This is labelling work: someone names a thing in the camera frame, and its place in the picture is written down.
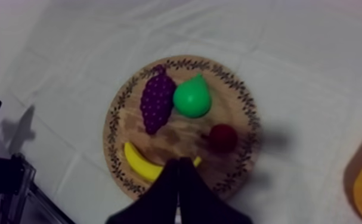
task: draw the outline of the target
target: toy banana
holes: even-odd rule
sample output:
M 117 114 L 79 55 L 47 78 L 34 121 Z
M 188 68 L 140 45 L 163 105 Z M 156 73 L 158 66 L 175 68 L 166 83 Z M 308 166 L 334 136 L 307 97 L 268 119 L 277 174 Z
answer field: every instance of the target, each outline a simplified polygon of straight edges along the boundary
M 132 143 L 125 143 L 124 152 L 126 160 L 131 168 L 144 179 L 154 182 L 160 176 L 164 167 L 155 165 L 146 160 Z M 201 161 L 202 159 L 200 157 L 196 157 L 193 161 L 194 166 L 197 167 Z

